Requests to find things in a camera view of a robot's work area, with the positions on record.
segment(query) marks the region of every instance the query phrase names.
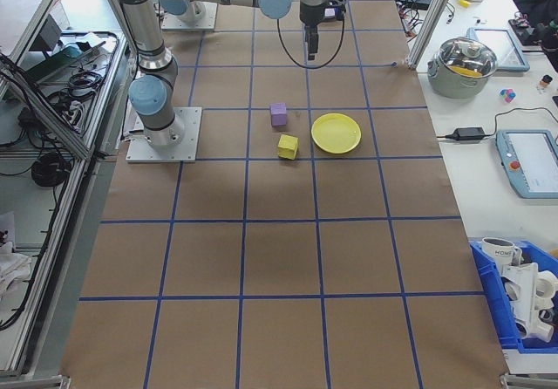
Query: wire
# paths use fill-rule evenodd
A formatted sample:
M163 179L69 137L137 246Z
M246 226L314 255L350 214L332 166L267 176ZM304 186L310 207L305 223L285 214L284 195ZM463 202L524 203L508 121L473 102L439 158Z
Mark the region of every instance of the wire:
M345 19L342 20L342 24L343 25L341 26L341 37L339 38L339 45L337 46L337 50L335 51L335 53L333 53L333 56L330 58L330 60L328 60L327 62L325 62L321 65L317 65L317 66L308 66L308 65L303 65L303 64L300 64L299 62L296 62L296 60L292 57L292 55L287 50L287 47L285 46L285 43L282 41L281 27L280 27L280 24L279 24L279 20L277 20L277 34L279 34L279 40L281 41L282 49L285 51L285 53L287 53L287 56L289 57L289 59L296 66L298 66L299 68L303 68L303 69L320 69L320 68L324 68L325 66L329 65L333 61L333 59L335 59L337 57L337 54L341 50L341 46L343 46L343 38L344 38L344 34L345 34Z
M103 80L103 76L94 71L83 71L72 75L68 79L68 89L70 90L70 95L75 98L73 92L75 90L90 90L97 88L100 82Z
M41 104L44 106L44 108L46 108L49 111L49 113L53 114L53 116L55 118L57 118L58 120L61 120L64 123L65 127L69 128L71 130L74 130L73 126L70 125L64 117L60 116L55 111L53 111L54 109L51 107L51 103L49 102L49 100L43 95L41 90L38 88L38 85L35 84L35 81L29 80L27 73L23 69L21 69L19 66L14 64L11 61L10 58L8 58L6 55L4 55L1 52L0 52L0 62L4 63L6 66L8 66L9 71L12 73L12 75L15 76L15 74L18 74L20 77L22 77L23 81L27 84L30 91L35 95L35 97L39 101L41 101ZM21 92L21 94L24 98L25 104L29 107L29 109L31 110L31 113L35 117L37 117L37 115L35 114L35 107L31 103L31 99L29 98L29 94L27 93L25 88L22 86L22 84L18 80L16 80L15 78L11 77L10 75L8 75L8 74L6 74L2 71L0 71L0 77L5 78L10 83L12 83L15 87L17 87L17 89Z
M532 108L515 107L515 108L512 108L511 110L508 110L506 112L497 113L497 114L494 115L494 130L493 130L492 133L483 134L484 132L482 132L482 129L477 128L477 127L460 127L460 128L455 129L455 131L451 134L436 136L436 138L437 139L451 139L451 140L483 140L483 139L490 138L490 137L494 136L498 132L498 118L500 116L504 116L506 114L509 114L509 113L512 113L512 112L517 112L517 111L532 112L532 111L538 111L538 110L544 110L545 112L547 112L550 115L550 117L552 117L552 119L556 122L556 124L558 124L558 118L556 118L556 116L554 116L553 113L550 110L548 110L546 107L532 107Z
M453 18L455 17L455 7L450 3L447 3L446 8L450 11L450 15L447 16L447 20L446 20L446 24L449 24L453 21Z
M24 171L21 171L19 173L0 173L0 175L3 176L3 177L15 177L17 175L25 174L30 169L31 169L31 167L29 167L29 168L27 168Z
M494 115L494 131L490 134L487 134L486 137L489 138L491 136L494 136L496 134L496 132L498 132L498 118L500 116L504 116L506 114L509 114L511 112L516 112L518 110L527 111L527 112L532 112L532 111L537 111L537 110L544 110L545 112L550 114L550 117L552 117L554 119L554 121L558 124L558 119L556 118L556 116L554 116L552 114L552 112L550 110L548 110L546 107L532 107L532 108L515 107L515 108L512 108L511 110L508 110L507 112L498 113L498 114Z
M13 147L14 145L17 145L19 142L21 142L23 139L25 139L25 129L22 128L19 132L19 136L17 136L17 139L12 140L11 142L0 143L0 147Z
M68 179L69 178L70 178L70 176L67 175L58 198L56 198L56 191L54 190L54 188L56 188L56 187L53 188L54 201L55 201L54 209L52 210L51 219L49 220L49 226L48 226L48 229L46 231L46 236L44 237L44 240L43 240L43 245L41 245L41 249L39 250L39 253L36 255L37 262L35 263L35 266L33 267L33 271L31 272L31 278L27 281L27 289L25 290L24 298L22 299L21 304L16 309L13 310L14 313L12 313L12 315L8 319L6 319L5 321L0 321L0 331L5 331L8 328L10 328L13 324L15 324L17 322L19 317L21 317L21 314L25 311L25 307L27 306L27 302L29 301L29 297L31 296L31 290L33 288L33 284L35 283L35 280L37 279L37 274L38 274L38 270L39 270L38 267L41 264L43 256L46 253L46 250L48 249L49 244L51 242L52 231L54 230L54 222L56 221L56 218L58 217L58 212L59 212L60 206L61 206L60 205L60 202L62 200L61 197L64 195L64 193L65 193L65 191L68 187Z

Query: pot handle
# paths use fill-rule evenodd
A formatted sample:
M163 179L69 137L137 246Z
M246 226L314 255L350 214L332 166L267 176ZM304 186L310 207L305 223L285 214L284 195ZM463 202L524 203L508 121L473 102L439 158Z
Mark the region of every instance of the pot handle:
M427 72L428 76L431 78L436 78L438 75L438 65L435 65L433 60L428 61Z

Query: yellow cube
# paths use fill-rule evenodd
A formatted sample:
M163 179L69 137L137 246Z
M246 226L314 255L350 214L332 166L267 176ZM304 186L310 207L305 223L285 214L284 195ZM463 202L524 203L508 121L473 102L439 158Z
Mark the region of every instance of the yellow cube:
M296 151L298 150L298 138L282 134L279 138L279 145L277 145L277 155L279 158L287 160L294 160Z

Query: black cable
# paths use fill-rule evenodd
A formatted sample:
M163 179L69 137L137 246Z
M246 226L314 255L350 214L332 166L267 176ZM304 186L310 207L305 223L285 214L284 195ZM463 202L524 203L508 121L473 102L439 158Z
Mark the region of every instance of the black cable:
M58 199L54 199L55 200L55 205L54 205L54 209L52 210L52 215L51 215L51 219L49 221L49 226L48 229L46 231L46 236L44 237L43 240L43 245L41 245L41 249L39 250L39 253L36 255L37 257L37 262L35 263L35 266L33 267L33 271L31 272L31 278L27 281L27 289L25 290L25 294L24 294L24 298L21 302L21 304L13 310L13 314L6 319L5 321L0 321L0 331L5 331L8 328L10 328L13 324L15 324L17 322L17 320L19 319L19 317L21 317L21 314L25 311L25 308L27 306L27 302L29 301L29 297L31 296L31 290L33 288L33 284L35 283L35 280L37 279L37 274L38 274L38 267L41 264L41 261L43 259L44 253L46 252L46 250L49 247L49 244L51 242L51 236L52 236L52 230L54 229L54 222L56 221L56 218L58 216L58 212L60 210L60 202L61 202L61 197L64 195L67 187L68 187L68 179L69 179L69 175L66 177L63 186L62 186L62 191L60 192L60 196L58 197Z
M282 41L281 27L280 27L280 24L279 24L279 20L277 20L277 33L279 34L279 41L281 42L282 49L285 51L285 53L287 53L287 56L289 57L289 59L296 66L298 66L299 68L303 68L303 69L320 69L320 68L324 68L325 66L329 65L333 61L333 59L335 59L337 57L337 54L341 50L341 46L343 46L343 38L344 38L344 34L345 34L345 19L342 20L341 37L339 38L339 45L337 46L337 50L335 51L335 53L333 53L333 56L330 58L330 60L328 60L324 64L317 65L317 66L308 66L308 65L303 65L303 64L300 64L300 63L296 62L296 60L292 57L292 55L287 50L287 47L285 46L285 43Z
M100 73L94 71L83 71L72 75L68 79L68 89L72 97L75 98L73 92L75 90L91 90L99 86L100 82L103 80L103 76Z
M25 129L21 129L21 131L19 132L19 136L17 136L17 139L12 140L10 142L4 142L4 143L0 143L0 147L13 147L14 145L17 145L19 142L21 142L21 140L25 137Z
M17 65L15 65L9 58L7 58L8 60L5 61L4 58L7 58L4 54L2 54L0 52L0 61L2 61L3 63L7 64L7 66L9 66L9 68L11 68L12 70L14 70L13 66L15 66L15 72L18 73L19 75L22 76L22 78L24 79L24 81L27 83L27 79L26 79L26 73L21 70ZM25 90L25 88L21 85L21 83L19 81L17 81L15 78L11 77L10 75L1 72L0 71L0 77L5 78L6 80L8 80L11 84L13 84L15 87L17 87L17 89L21 92L25 104L29 107L29 109L31 110L31 113L37 117L37 115L35 114L35 107L34 105L31 103L31 99L29 98L29 94L27 93L27 91ZM36 95L36 97L43 101L44 107L49 109L51 108L51 103L49 102L49 100L43 95L43 93L38 90L38 86L37 85L30 85L28 84L28 86L30 87L30 89L32 90L32 92ZM72 125L70 125L68 123L68 120L66 120L64 117L60 116L59 114L57 114L56 112L52 112L52 114L54 115L54 117L56 117L59 120L62 120L62 122L64 123L64 126L66 126L67 128L71 129L72 131L75 131L75 129L73 128Z
M437 139L450 139L450 140L457 140L457 141L461 141L461 140L483 140L485 138L490 138L492 136L494 136L497 132L498 132L498 118L500 116L504 116L506 114L512 113L512 112L516 112L516 111L537 111L537 110L544 110L545 112L547 112L550 117L552 117L552 119L556 122L556 124L558 124L558 118L556 118L556 116L553 115L553 113L548 110L546 107L532 107L532 108L524 108L524 107L515 107L512 108L511 110L508 110L506 112L502 112L502 113L497 113L494 115L494 130L492 133L484 133L484 131L482 130L481 127L458 127L457 129L455 129L455 131L451 134L446 134L446 135L442 135L442 136L436 136Z
M21 175L21 174L25 174L27 171L29 171L31 169L31 167L25 169L24 171L21 171L19 173L0 173L0 176L3 177L15 177L17 175Z
M72 65L70 66L71 68L75 68L78 69L80 72L83 71L102 71L104 69L106 69L109 64L107 63L106 65L102 65L101 67L97 67L97 64L95 64L95 62L99 59L99 58L108 58L109 53L100 53L98 56L96 56L93 59L88 60L87 62L78 62L78 65ZM86 66L90 65L92 68L91 69L85 69Z
M450 3L447 3L446 8L450 11L450 15L447 16L447 21L446 21L446 23L449 24L453 21L453 18L455 17L455 7Z
M550 114L550 117L552 117L554 119L554 121L558 124L558 119L556 118L556 116L554 116L552 114L552 112L550 110L548 110L546 107L532 107L532 108L515 107L515 108L512 108L511 110L508 110L507 112L498 113L498 114L494 115L494 131L490 134L487 134L485 137L489 138L491 136L494 136L496 134L496 132L498 132L498 118L500 116L504 116L506 114L509 114L511 112L515 112L515 111L518 111L518 110L528 111L528 112L535 111L535 110L544 110L545 112Z

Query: electronic equipment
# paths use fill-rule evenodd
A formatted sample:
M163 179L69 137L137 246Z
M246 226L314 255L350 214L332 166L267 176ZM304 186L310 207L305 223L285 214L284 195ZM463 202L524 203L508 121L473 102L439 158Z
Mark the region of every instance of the electronic equipment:
M499 130L496 147L518 195L558 198L558 146L548 130Z
M531 27L531 24L529 24L526 18L512 18L507 21L521 44L524 46L535 46L538 44L539 37L537 36L536 30L534 27Z
M428 10L432 0L406 0L403 4L411 10Z
M530 69L519 42L509 29L471 27L467 37L481 42L496 54L497 71L526 72Z
M56 47L60 35L62 34L62 29L58 26L54 18L48 15L44 20L43 27L41 27L40 32L31 44L30 51L53 51Z

